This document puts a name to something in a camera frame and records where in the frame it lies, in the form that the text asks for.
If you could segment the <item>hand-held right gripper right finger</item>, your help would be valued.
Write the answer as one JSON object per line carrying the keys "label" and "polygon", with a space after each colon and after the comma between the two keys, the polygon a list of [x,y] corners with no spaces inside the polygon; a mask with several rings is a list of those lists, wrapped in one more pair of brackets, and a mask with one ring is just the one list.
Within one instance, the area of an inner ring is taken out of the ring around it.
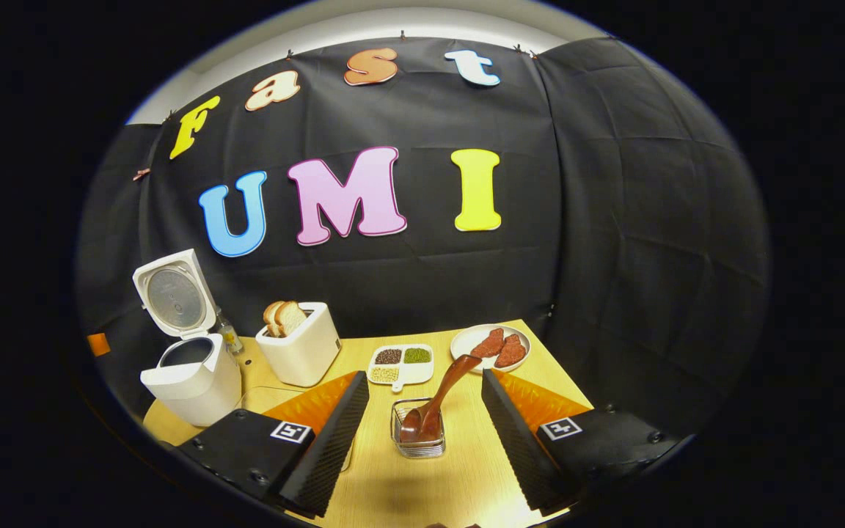
{"label": "hand-held right gripper right finger", "polygon": [[497,369],[480,389],[530,509],[543,514],[600,501],[647,477],[680,438],[630,412],[591,410]]}

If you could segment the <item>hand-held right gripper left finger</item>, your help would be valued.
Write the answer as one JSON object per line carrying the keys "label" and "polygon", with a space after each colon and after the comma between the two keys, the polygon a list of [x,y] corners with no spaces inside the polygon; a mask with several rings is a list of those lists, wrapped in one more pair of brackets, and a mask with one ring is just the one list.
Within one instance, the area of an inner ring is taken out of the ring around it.
{"label": "hand-held right gripper left finger", "polygon": [[266,412],[232,410],[177,452],[252,500],[324,517],[368,401],[353,371]]}

